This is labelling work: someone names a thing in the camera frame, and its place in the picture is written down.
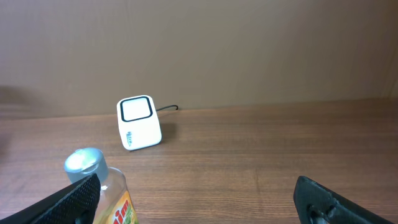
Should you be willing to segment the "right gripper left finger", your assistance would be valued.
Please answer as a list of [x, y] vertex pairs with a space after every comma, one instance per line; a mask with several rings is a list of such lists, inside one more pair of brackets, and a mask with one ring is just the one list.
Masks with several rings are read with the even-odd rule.
[[1, 224], [92, 224], [100, 200], [96, 174], [1, 220]]

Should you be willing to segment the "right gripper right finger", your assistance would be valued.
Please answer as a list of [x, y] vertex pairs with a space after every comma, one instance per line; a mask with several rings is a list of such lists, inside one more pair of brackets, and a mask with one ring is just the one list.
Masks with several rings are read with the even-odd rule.
[[293, 198], [301, 223], [392, 224], [306, 176], [298, 177]]

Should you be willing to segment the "yellow liquid bottle silver cap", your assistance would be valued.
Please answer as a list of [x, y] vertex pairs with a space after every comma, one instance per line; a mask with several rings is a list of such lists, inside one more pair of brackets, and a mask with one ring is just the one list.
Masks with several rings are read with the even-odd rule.
[[101, 150], [76, 150], [65, 160], [64, 170], [72, 183], [91, 174], [98, 176], [101, 190], [94, 223], [139, 224], [124, 174], [106, 164]]

